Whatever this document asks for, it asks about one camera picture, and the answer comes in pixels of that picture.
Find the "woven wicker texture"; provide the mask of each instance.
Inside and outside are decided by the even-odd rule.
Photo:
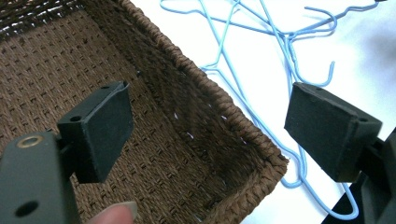
[[[279,149],[140,9],[106,0],[38,7],[54,2],[0,5],[0,155],[17,136],[57,132],[92,91],[125,80],[134,132],[105,183],[72,176],[82,221],[136,201],[136,223],[238,223],[271,193],[286,173]]]

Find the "brown woven basket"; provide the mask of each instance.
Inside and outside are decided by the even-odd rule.
[[[134,132],[107,181],[80,185],[82,221],[136,201],[136,223],[238,223],[287,161],[128,0],[0,2],[0,155],[114,80],[131,84]]]

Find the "white surface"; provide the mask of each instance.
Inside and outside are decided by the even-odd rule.
[[[180,15],[160,8],[159,1],[132,0],[160,27],[183,53],[197,65],[212,63],[218,46],[206,20],[198,14]],[[226,18],[229,1],[205,1],[212,15]],[[258,0],[243,1],[256,5]],[[366,6],[367,0],[265,1],[274,23],[282,31],[294,31],[313,24],[326,16],[304,10],[319,7],[333,14],[348,6]],[[197,8],[196,0],[167,1],[169,7]],[[325,80],[329,64],[335,61],[334,78],[326,89],[384,122],[380,138],[385,139],[396,126],[396,1],[380,3],[373,10],[349,12],[338,21],[330,36],[298,41],[295,49],[302,75],[311,80]],[[235,14],[243,21],[242,13]],[[216,23],[219,33],[223,25]],[[289,147],[296,144],[283,129],[288,107],[283,56],[276,39],[241,28],[231,27],[225,46],[241,78],[253,108],[267,125]],[[219,78],[210,76],[215,81]],[[294,162],[290,162],[288,180],[296,178]],[[322,200],[333,207],[343,191],[308,157],[308,181]],[[304,187],[286,189],[278,184],[275,191],[248,216],[243,223],[320,223],[326,217]]]

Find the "white table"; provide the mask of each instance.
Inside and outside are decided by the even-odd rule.
[[[132,0],[160,27],[183,53],[197,65],[212,63],[218,51],[205,18],[198,14],[180,15],[160,8],[159,1]],[[263,11],[258,0],[245,0]],[[226,18],[230,3],[205,1],[211,15]],[[368,0],[267,0],[274,23],[282,31],[295,31],[319,19],[327,19],[305,6],[340,13],[348,6],[366,6]],[[197,0],[167,1],[169,7],[198,6]],[[380,3],[373,10],[349,12],[338,21],[335,33],[295,43],[302,75],[311,81],[325,80],[330,61],[335,61],[332,83],[325,89],[383,121],[379,137],[385,139],[396,126],[396,1]],[[223,24],[216,23],[219,31]],[[295,142],[283,129],[288,108],[288,89],[283,56],[273,36],[231,27],[225,47],[243,83],[252,107],[289,147]],[[228,92],[216,76],[210,76]],[[295,164],[286,174],[294,180]],[[332,208],[344,193],[308,156],[308,181],[321,199]],[[304,187],[286,189],[278,184],[272,194],[243,223],[320,223],[327,214],[317,206]]]

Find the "light blue wire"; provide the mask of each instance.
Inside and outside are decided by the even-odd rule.
[[[252,14],[256,15],[258,18],[260,18],[261,20],[263,20],[265,23],[269,24],[269,25],[273,28],[273,32],[268,32],[268,31],[264,31],[264,30],[257,29],[257,28],[249,27],[249,26],[246,26],[246,25],[243,25],[243,24],[238,24],[238,23],[231,22],[231,16],[232,16],[232,14],[233,14],[233,10],[234,10],[235,6],[239,4],[239,5],[241,5],[242,7],[246,7],[246,6],[244,6],[240,1],[234,1],[234,4],[233,4],[233,7],[232,7],[230,16],[229,16],[229,18],[228,18],[227,21],[209,16],[208,13],[207,13],[207,9],[205,8],[205,5],[204,5],[204,3],[203,3],[201,0],[200,0],[200,3],[201,3],[201,6],[202,6],[202,8],[203,8],[203,10],[204,10],[204,13],[203,13],[201,10],[198,10],[198,9],[194,9],[194,10],[190,10],[190,11],[179,11],[179,10],[174,10],[174,9],[172,9],[172,8],[164,7],[164,6],[162,5],[162,2],[163,2],[163,0],[160,1],[161,7],[162,7],[163,9],[165,9],[165,10],[173,11],[173,12],[181,13],[181,14],[189,14],[189,13],[192,13],[192,12],[197,12],[197,13],[199,13],[199,14],[205,16],[206,19],[209,21],[209,24],[210,24],[210,26],[211,26],[212,32],[214,33],[214,36],[215,36],[215,38],[217,39],[218,44],[219,44],[219,52],[218,52],[216,61],[215,61],[214,63],[211,63],[211,64],[206,65],[206,66],[203,67],[202,69],[203,69],[204,71],[206,71],[206,72],[207,72],[207,71],[215,71],[215,72],[218,72],[218,73],[220,74],[221,78],[225,81],[225,83],[226,83],[226,84],[230,87],[230,89],[233,91],[233,93],[235,94],[235,96],[237,96],[238,100],[239,100],[241,103],[243,103],[243,105],[245,106],[245,108],[247,109],[247,111],[249,112],[249,114],[252,116],[253,121],[254,121],[254,120],[257,120],[257,121],[259,122],[259,127],[261,127],[262,129],[264,129],[264,130],[268,133],[268,135],[275,141],[275,143],[276,143],[277,145],[279,145],[279,146],[280,146],[282,149],[284,149],[284,150],[286,149],[286,151],[288,151],[289,154],[290,154],[292,157],[294,157],[294,158],[296,159],[296,161],[297,161],[297,163],[298,163],[298,166],[299,166],[299,172],[298,172],[298,173],[299,173],[300,179],[299,179],[298,181],[294,182],[294,183],[287,183],[286,180],[282,179],[282,183],[283,183],[283,184],[287,184],[287,185],[289,185],[289,187],[292,187],[292,188],[293,188],[293,186],[294,186],[294,187],[298,187],[298,186],[301,185],[301,183],[304,183],[304,185],[305,185],[305,186],[307,187],[307,189],[311,192],[311,195],[314,197],[314,199],[317,201],[317,203],[318,203],[326,212],[328,212],[331,216],[336,217],[336,218],[339,218],[339,219],[343,219],[343,220],[348,220],[348,219],[353,219],[353,218],[355,218],[355,217],[359,214],[359,209],[358,209],[358,207],[357,207],[357,205],[356,205],[356,202],[355,202],[354,199],[353,199],[353,196],[352,196],[351,193],[350,193],[350,190],[349,190],[349,187],[347,186],[347,184],[343,184],[343,188],[345,189],[346,195],[347,195],[348,199],[350,200],[350,202],[351,202],[351,204],[352,204],[353,212],[352,212],[352,214],[350,214],[350,215],[339,215],[339,214],[334,213],[330,208],[328,208],[328,207],[323,203],[323,201],[319,198],[319,196],[315,193],[315,191],[312,189],[312,187],[311,187],[311,186],[309,185],[309,183],[306,181],[306,173],[307,173],[306,167],[307,167],[307,165],[306,165],[306,158],[305,158],[304,150],[299,146],[299,152],[300,152],[300,156],[299,156],[296,152],[294,152],[293,150],[291,150],[291,149],[287,148],[286,146],[284,146],[284,145],[276,138],[276,136],[271,132],[271,130],[265,125],[265,123],[261,120],[261,118],[260,118],[259,116],[257,116],[257,114],[255,113],[255,111],[254,111],[254,110],[251,108],[251,106],[249,105],[249,103],[248,103],[246,97],[243,95],[243,91],[241,90],[242,88],[240,88],[240,87],[238,86],[239,80],[238,80],[237,76],[234,75],[235,72],[233,71],[233,67],[232,67],[232,66],[229,66],[229,67],[230,67],[230,70],[232,71],[232,74],[233,74],[234,82],[235,82],[235,83],[237,84],[237,86],[238,86],[239,92],[236,91],[236,90],[234,89],[233,85],[231,84],[232,82],[231,82],[226,76],[224,76],[224,74],[221,72],[220,69],[218,69],[218,68],[209,68],[209,66],[215,66],[215,65],[217,65],[217,63],[219,62],[219,57],[220,57],[220,54],[221,54],[221,53],[222,53],[223,56],[224,56],[224,51],[225,51],[225,50],[224,50],[224,48],[223,48],[223,47],[224,47],[223,45],[224,45],[225,35],[226,35],[226,33],[227,33],[227,30],[225,30],[224,33],[223,33],[222,39],[219,39],[219,36],[217,35],[217,31],[216,31],[216,29],[214,28],[214,25],[213,25],[212,20],[214,20],[214,21],[222,21],[222,22],[225,22],[225,23],[226,23],[226,28],[225,28],[225,29],[228,29],[228,26],[231,24],[231,25],[235,25],[235,26],[238,26],[238,27],[242,27],[242,28],[245,28],[245,29],[252,30],[252,31],[256,31],[256,32],[261,32],[261,33],[265,33],[265,34],[268,34],[268,35],[275,35],[275,36],[276,36],[276,39],[278,40],[279,46],[281,47],[281,49],[282,49],[282,51],[283,51],[283,53],[284,53],[284,55],[285,55],[285,61],[286,61],[286,62],[289,62],[285,68],[286,68],[288,74],[291,73],[291,76],[288,76],[288,90],[289,90],[289,94],[290,94],[290,93],[291,93],[291,91],[290,91],[290,89],[291,89],[291,83],[292,83],[293,79],[294,79],[294,80],[299,80],[299,79],[300,79],[300,80],[302,80],[302,81],[304,81],[304,82],[308,82],[308,83],[309,83],[309,81],[304,80],[304,79],[300,76],[299,71],[298,71],[298,63],[297,63],[296,56],[295,56],[295,52],[294,52],[294,49],[293,49],[293,46],[292,46],[292,43],[295,41],[295,38],[296,38],[298,35],[314,34],[314,33],[316,33],[316,32],[329,32],[329,31],[332,30],[332,28],[329,28],[329,29],[321,29],[321,30],[319,30],[319,29],[313,30],[313,29],[318,28],[319,26],[322,26],[322,25],[327,24],[327,23],[332,22],[332,21],[333,21],[333,28],[335,28],[336,23],[337,23],[337,20],[336,20],[336,19],[339,19],[339,18],[344,17],[344,16],[348,13],[348,11],[350,11],[350,10],[355,10],[355,11],[364,11],[364,10],[368,10],[368,9],[371,9],[371,8],[376,7],[376,6],[378,5],[378,3],[375,3],[375,4],[370,5],[370,6],[368,6],[368,7],[348,7],[343,13],[338,14],[338,15],[336,15],[335,17],[334,17],[333,15],[331,15],[329,12],[325,11],[325,10],[321,10],[321,9],[317,9],[317,8],[312,8],[312,7],[306,7],[306,9],[310,9],[310,10],[315,10],[315,11],[319,11],[319,12],[326,13],[326,14],[328,14],[331,18],[330,18],[330,19],[327,19],[326,21],[318,22],[318,23],[316,23],[316,24],[314,24],[314,25],[305,27],[304,29],[299,30],[299,31],[294,32],[294,33],[293,33],[293,32],[282,33],[282,32],[280,32],[280,31],[274,26],[274,23],[272,22],[272,19],[271,19],[271,17],[269,16],[269,13],[268,13],[268,11],[267,11],[267,9],[266,9],[266,7],[265,7],[265,4],[264,4],[264,2],[263,2],[262,0],[261,0],[262,6],[263,6],[263,9],[264,9],[264,11],[265,11],[265,13],[266,13],[266,15],[267,15],[268,21],[267,21],[265,18],[261,17],[260,14],[254,12],[253,10],[248,9],[248,11],[250,11]],[[226,57],[224,57],[224,58],[226,59],[227,64],[230,65],[231,62],[229,62],[228,56],[226,56]],[[289,58],[292,59],[292,61],[293,61],[293,63],[294,63],[294,69],[296,69],[296,70],[294,70],[294,74],[292,73],[293,69],[292,69],[291,63],[290,63],[290,61],[289,61]],[[331,66],[330,66],[330,71],[329,71],[329,75],[328,75],[328,80],[325,81],[324,83],[319,83],[319,85],[324,86],[324,85],[328,85],[328,84],[330,83],[330,81],[332,80],[332,70],[333,70],[333,62],[332,62],[332,64],[331,64]]]

